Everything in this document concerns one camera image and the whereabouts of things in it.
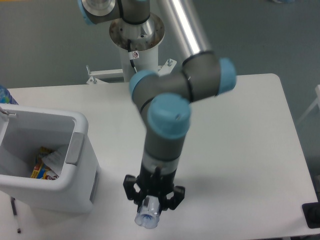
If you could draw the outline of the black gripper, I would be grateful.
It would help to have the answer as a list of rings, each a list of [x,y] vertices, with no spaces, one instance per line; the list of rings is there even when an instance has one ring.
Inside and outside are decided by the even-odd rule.
[[[159,167],[151,172],[141,164],[137,178],[129,174],[124,177],[123,188],[127,199],[136,205],[141,205],[147,195],[160,196],[159,203],[162,211],[175,210],[184,200],[186,193],[184,186],[174,186],[176,172],[177,170],[162,174],[162,169]],[[139,191],[136,191],[135,185],[140,188]]]

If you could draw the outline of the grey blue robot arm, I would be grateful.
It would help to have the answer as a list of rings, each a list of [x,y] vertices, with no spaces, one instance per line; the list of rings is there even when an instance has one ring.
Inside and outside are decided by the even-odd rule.
[[[237,73],[228,58],[217,58],[190,0],[160,0],[182,57],[179,72],[160,76],[137,67],[134,51],[153,48],[159,37],[148,0],[80,0],[78,7],[89,25],[120,23],[116,44],[126,50],[133,76],[131,99],[146,127],[138,176],[126,175],[125,194],[137,212],[174,210],[185,188],[174,185],[193,102],[234,89]]]

